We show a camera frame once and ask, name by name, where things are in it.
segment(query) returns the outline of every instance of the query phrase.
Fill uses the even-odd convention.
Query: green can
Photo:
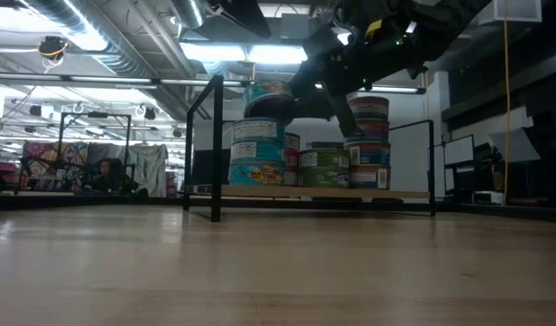
[[[350,177],[348,168],[301,168],[301,187],[346,189]]]
[[[307,149],[300,152],[300,168],[349,168],[345,149]]]

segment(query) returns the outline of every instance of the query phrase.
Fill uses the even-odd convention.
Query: ventilation duct
[[[196,29],[206,21],[206,8],[201,0],[169,0],[179,24]]]
[[[36,14],[56,23],[65,36],[83,50],[111,53],[107,56],[97,55],[95,59],[118,76],[157,77],[151,66],[92,1],[20,1]],[[165,86],[142,91],[159,102],[172,119],[185,120],[188,106],[173,91]]]

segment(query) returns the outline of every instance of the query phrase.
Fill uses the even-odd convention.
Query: ceiling
[[[94,6],[104,14],[98,19],[106,21],[104,26],[114,26],[116,33],[122,37],[122,41],[126,45],[132,46],[134,55],[137,55],[144,64],[149,66],[157,76],[162,78],[187,78],[197,77],[208,79],[207,71],[204,65],[197,60],[189,60],[186,53],[181,52],[178,45],[178,26],[169,5],[169,0],[135,0],[137,8],[141,9],[142,17],[131,10],[130,4],[133,0],[83,0],[91,1]],[[151,14],[157,17],[157,21],[151,21],[151,14],[143,10],[139,2],[143,2],[149,9]],[[275,43],[297,43],[300,40],[297,36],[296,29],[289,27],[289,24],[298,24],[296,22],[304,22],[308,20],[309,15],[316,17],[320,15],[325,8],[328,7],[330,1],[322,0],[287,0],[281,4],[272,0],[260,0],[259,4],[264,16],[268,22],[277,28],[282,29],[278,32],[282,33],[282,37],[278,37]],[[421,0],[419,2],[433,5],[437,0]],[[295,23],[285,24],[285,19],[293,19]],[[147,27],[151,28],[152,33],[148,33]],[[515,26],[513,33],[520,35],[526,26]],[[165,36],[177,45],[180,55],[174,51],[168,50],[168,40],[159,37],[162,32]],[[41,17],[31,13],[27,9],[13,9],[0,7],[0,48],[8,48],[8,51],[0,51],[0,72],[25,72],[25,73],[43,73],[50,64],[35,51],[36,45],[43,40],[45,36],[61,36],[66,37],[67,34],[61,33],[58,25],[50,21],[43,20]],[[206,24],[195,31],[184,32],[181,36],[184,42],[204,43],[207,41],[205,35],[210,39],[216,39],[218,42],[228,43],[240,41],[239,44],[247,44],[247,40],[256,40],[253,34],[247,32],[240,27],[224,21],[220,17],[214,17],[206,20]],[[501,46],[499,40],[501,35],[501,26],[498,25],[480,25],[474,22],[463,33],[462,36],[454,43],[451,51],[446,53],[439,61],[430,64],[434,70],[456,69],[458,65],[468,64],[477,61],[485,52],[477,51],[478,47],[490,43],[492,46]],[[101,64],[98,57],[91,55],[82,55],[78,53],[71,54],[68,52],[63,58],[62,64],[50,68],[49,73],[70,74],[70,75],[93,75],[93,76],[114,76],[115,73]],[[228,65],[235,78],[240,78],[239,69]],[[257,79],[275,79],[288,80],[296,72],[298,64],[256,64]],[[421,86],[420,80],[412,81],[405,72],[398,72],[379,81],[380,84],[390,86],[417,87]],[[53,119],[35,117],[29,112],[31,106],[34,105],[52,105],[56,112],[61,111],[80,111],[81,107],[77,107],[77,103],[84,104],[82,109],[84,112],[101,110],[107,112],[115,112],[122,114],[130,114],[132,116],[133,126],[153,126],[154,130],[135,130],[132,132],[133,139],[171,139],[174,127],[183,127],[183,122],[177,122],[170,118],[171,110],[178,110],[183,114],[187,109],[187,105],[200,92],[199,89],[190,89],[183,87],[172,87],[168,89],[179,101],[179,105],[162,105],[161,99],[155,98],[151,93],[143,90],[119,90],[119,89],[92,89],[92,88],[71,88],[71,87],[35,87],[27,84],[24,86],[10,85],[3,86],[6,94],[5,105],[5,129],[3,135],[8,136],[29,136],[34,133],[27,133],[22,127],[6,126],[6,123],[58,123]],[[235,91],[227,91],[225,93],[225,119],[238,119],[241,116],[240,93]],[[24,97],[27,97],[25,105],[18,105]],[[206,100],[203,109],[212,114],[211,100]],[[154,120],[145,120],[142,113],[143,109],[156,108],[157,117]],[[91,126],[107,124],[107,122],[96,122],[87,120]],[[80,137],[83,128],[68,129],[65,137]],[[37,134],[42,137],[56,137],[58,130],[54,128],[38,128]],[[108,139],[119,140],[124,136],[124,130],[115,129],[110,135],[105,135]],[[171,146],[172,151],[179,151],[180,146]]]

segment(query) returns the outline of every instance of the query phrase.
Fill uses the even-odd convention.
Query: stack of cans
[[[350,154],[350,187],[390,188],[390,144],[388,100],[375,96],[349,100],[357,126],[364,134],[344,139]]]
[[[300,158],[300,136],[295,133],[286,132],[284,142],[286,150],[286,170],[284,171],[284,185],[287,187],[298,187],[298,165]]]
[[[230,185],[283,186],[284,125],[274,119],[250,118],[232,125]]]

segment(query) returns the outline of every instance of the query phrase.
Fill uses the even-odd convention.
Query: wooden shelf
[[[222,186],[222,196],[232,197],[338,197],[338,198],[422,198],[428,192],[377,189],[330,189],[308,187]]]

